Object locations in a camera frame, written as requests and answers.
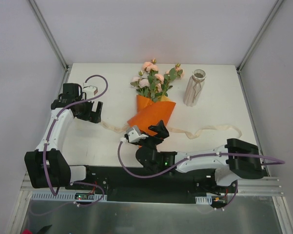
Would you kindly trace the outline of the orange wrapping paper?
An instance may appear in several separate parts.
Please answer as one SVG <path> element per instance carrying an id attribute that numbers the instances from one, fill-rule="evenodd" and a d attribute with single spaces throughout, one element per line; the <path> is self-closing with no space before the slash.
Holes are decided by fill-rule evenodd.
<path id="1" fill-rule="evenodd" d="M 150 98 L 136 96 L 137 113 L 127 123 L 130 127 L 136 125 L 141 131 L 154 136 L 156 132 L 149 130 L 161 120 L 166 126 L 173 113 L 176 103 L 169 100 L 153 102 Z"/>

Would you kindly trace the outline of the cream printed ribbon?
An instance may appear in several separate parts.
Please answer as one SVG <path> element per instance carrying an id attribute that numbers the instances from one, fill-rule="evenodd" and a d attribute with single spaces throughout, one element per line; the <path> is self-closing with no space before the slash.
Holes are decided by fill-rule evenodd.
<path id="1" fill-rule="evenodd" d="M 125 124 L 123 127 L 117 127 L 117 126 L 111 125 L 111 124 L 109 124 L 109 123 L 107 123 L 107 122 L 105 122 L 103 120 L 99 124 L 104 129 L 113 131 L 113 132 L 118 133 L 118 134 L 126 132 L 130 128 L 130 126 L 128 124 Z M 213 131 L 234 130 L 234 131 L 237 132 L 236 138 L 239 139 L 239 138 L 242 137 L 242 131 L 239 128 L 237 128 L 236 126 L 233 126 L 233 125 L 208 125 L 208 126 L 204 126 L 204 127 L 200 128 L 200 129 L 198 129 L 194 134 L 192 134 L 189 131 L 185 131 L 185 130 L 170 127 L 170 126 L 167 126 L 166 129 L 171 133 L 185 134 L 188 139 L 196 139 L 196 138 L 200 137 L 201 134 L 204 131 L 209 131 L 209 130 L 210 131 L 211 130 L 213 130 Z"/>

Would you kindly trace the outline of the pink flower bouquet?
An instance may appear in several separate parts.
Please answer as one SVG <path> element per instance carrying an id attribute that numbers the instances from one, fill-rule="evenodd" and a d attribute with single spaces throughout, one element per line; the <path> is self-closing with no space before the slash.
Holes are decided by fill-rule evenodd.
<path id="1" fill-rule="evenodd" d="M 138 95 L 150 99 L 153 102 L 169 101 L 168 91 L 176 79 L 184 76 L 181 64 L 177 63 L 164 74 L 159 73 L 156 59 L 143 64 L 138 76 L 133 77 L 130 85 L 135 88 Z"/>

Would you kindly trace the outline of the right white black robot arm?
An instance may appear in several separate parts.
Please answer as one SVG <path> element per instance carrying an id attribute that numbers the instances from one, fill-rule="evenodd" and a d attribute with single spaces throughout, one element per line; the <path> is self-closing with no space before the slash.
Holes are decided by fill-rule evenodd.
<path id="1" fill-rule="evenodd" d="M 221 192 L 238 179 L 261 179 L 263 170 L 258 157 L 257 146 L 242 140 L 231 138 L 225 145 L 201 152 L 160 152 L 157 146 L 169 137 L 169 132 L 161 120 L 148 128 L 155 135 L 141 131 L 136 125 L 126 131 L 124 137 L 128 143 L 139 146 L 136 159 L 144 169 L 152 174 L 149 178 L 165 173 L 190 172 L 213 169 L 210 188 Z"/>

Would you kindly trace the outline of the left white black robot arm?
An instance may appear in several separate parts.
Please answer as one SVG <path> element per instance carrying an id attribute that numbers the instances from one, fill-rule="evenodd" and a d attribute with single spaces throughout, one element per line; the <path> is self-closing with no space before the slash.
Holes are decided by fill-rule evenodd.
<path id="1" fill-rule="evenodd" d="M 63 85 L 62 93 L 51 104 L 50 121 L 41 142 L 24 156 L 33 188 L 66 187 L 75 181 L 84 190 L 92 187 L 94 179 L 87 174 L 86 166 L 68 165 L 62 149 L 67 130 L 75 118 L 101 122 L 103 103 L 99 101 L 93 110 L 93 98 L 97 92 L 97 87 L 92 85 Z"/>

